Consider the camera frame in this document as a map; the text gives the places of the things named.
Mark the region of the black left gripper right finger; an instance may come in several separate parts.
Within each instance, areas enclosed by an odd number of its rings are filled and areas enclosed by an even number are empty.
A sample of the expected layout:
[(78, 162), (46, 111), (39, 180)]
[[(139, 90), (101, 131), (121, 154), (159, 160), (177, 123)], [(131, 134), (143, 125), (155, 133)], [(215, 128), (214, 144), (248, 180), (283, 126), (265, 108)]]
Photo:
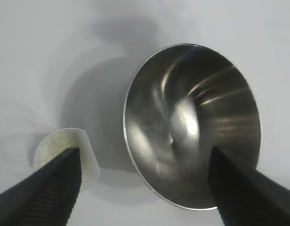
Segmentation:
[(290, 190), (228, 149), (212, 148), (208, 182), (224, 225), (290, 226)]

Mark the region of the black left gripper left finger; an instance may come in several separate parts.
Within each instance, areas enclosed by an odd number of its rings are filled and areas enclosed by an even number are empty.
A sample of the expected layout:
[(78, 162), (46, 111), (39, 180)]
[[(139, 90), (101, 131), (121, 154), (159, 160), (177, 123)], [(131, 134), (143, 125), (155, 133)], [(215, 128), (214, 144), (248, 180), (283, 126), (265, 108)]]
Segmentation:
[(0, 226), (65, 226), (82, 182), (79, 148), (67, 148), (0, 193)]

